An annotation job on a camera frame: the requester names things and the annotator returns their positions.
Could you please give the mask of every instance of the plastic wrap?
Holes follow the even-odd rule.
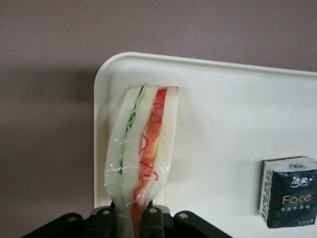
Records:
[[[137,238],[142,213],[166,183],[178,88],[130,87],[113,127],[105,187],[116,209],[116,237]]]

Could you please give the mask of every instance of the red pepper strip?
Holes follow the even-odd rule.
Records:
[[[166,92],[167,89],[159,90],[156,96],[150,117],[151,120],[149,121],[146,132],[144,133],[148,139],[148,145],[145,149],[140,151],[139,184],[133,190],[134,203],[131,211],[135,234],[140,233],[139,230],[141,225],[141,217],[145,208],[145,194],[151,178],[149,175],[153,173],[153,168],[155,165]],[[154,174],[157,176],[155,180],[158,180],[159,177],[157,173],[154,172]]]
[[[145,145],[144,145],[144,147],[141,149],[141,151],[144,151],[144,150],[147,148],[147,146],[149,145],[149,139],[148,139],[144,134],[142,134],[142,137],[143,137],[144,140],[145,140]]]

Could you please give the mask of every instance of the black clamp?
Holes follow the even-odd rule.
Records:
[[[174,217],[164,206],[150,204],[143,213],[141,238],[232,238],[190,211]],[[114,204],[93,210],[89,218],[65,214],[23,238],[115,238]]]

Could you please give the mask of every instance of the wrapped sandwich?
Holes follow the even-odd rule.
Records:
[[[130,87],[114,124],[105,184],[116,209],[116,237],[137,238],[142,213],[166,182],[171,164],[178,87]]]

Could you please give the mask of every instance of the white tray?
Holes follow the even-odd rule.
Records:
[[[180,88],[172,167],[158,202],[190,210],[234,238],[312,237],[317,225],[268,229],[261,161],[317,159],[317,73],[141,53],[108,59],[95,81],[95,207],[107,137],[130,85]]]

